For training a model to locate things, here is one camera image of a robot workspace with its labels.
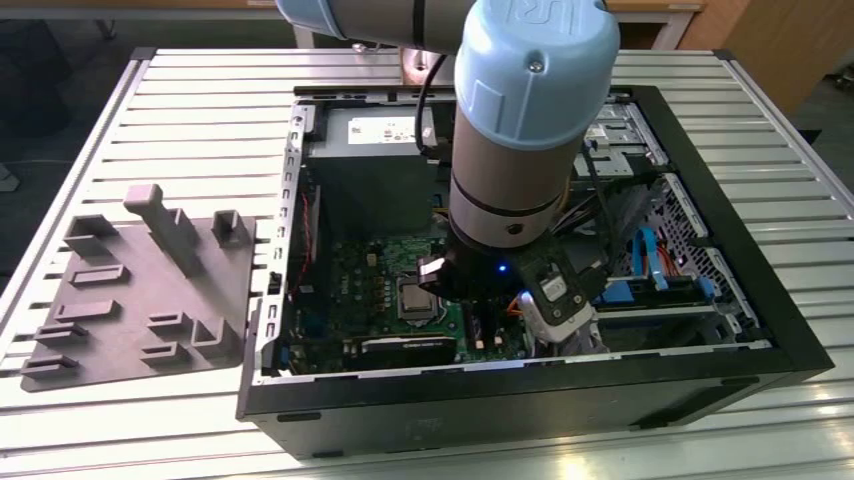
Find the motherboard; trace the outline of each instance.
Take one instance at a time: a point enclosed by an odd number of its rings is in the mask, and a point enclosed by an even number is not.
[[[333,245],[329,309],[297,314],[299,373],[527,356],[523,322],[506,308],[513,298],[454,303],[418,286],[417,259],[443,249],[443,237],[421,236]]]

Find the wooden cabinet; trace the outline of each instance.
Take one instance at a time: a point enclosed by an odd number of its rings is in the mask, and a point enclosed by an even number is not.
[[[681,49],[729,49],[793,114],[854,45],[852,0],[707,0]]]

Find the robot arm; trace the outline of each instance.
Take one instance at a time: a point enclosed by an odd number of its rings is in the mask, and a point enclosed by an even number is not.
[[[291,23],[319,33],[457,53],[453,234],[446,255],[419,261],[419,283],[457,300],[525,290],[526,320],[542,338],[563,340],[593,308],[547,230],[610,87],[619,31],[602,0],[279,6]],[[505,270],[515,275],[497,275]]]

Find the red wire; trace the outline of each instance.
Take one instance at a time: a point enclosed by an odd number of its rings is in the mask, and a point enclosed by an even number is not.
[[[297,293],[297,289],[299,285],[303,283],[303,277],[306,276],[306,271],[309,270],[309,264],[311,263],[311,232],[309,227],[309,197],[306,194],[302,194],[303,197],[303,231],[306,232],[306,260],[303,261],[303,268],[299,272],[299,277],[297,277],[297,283],[294,284],[294,288],[291,289],[291,296]]]

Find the floor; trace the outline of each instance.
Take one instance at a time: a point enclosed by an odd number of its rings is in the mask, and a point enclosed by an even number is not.
[[[172,48],[295,46],[291,28],[276,21],[116,22],[118,37],[100,38],[92,22],[54,21],[51,30],[75,70],[60,85],[71,123],[54,135],[14,138],[0,126],[0,161],[20,179],[15,193],[0,193],[0,292],[8,282],[90,130],[136,46]],[[343,46],[318,38],[321,47]],[[824,129],[816,150],[854,189],[854,93],[824,82],[798,111],[794,124]]]

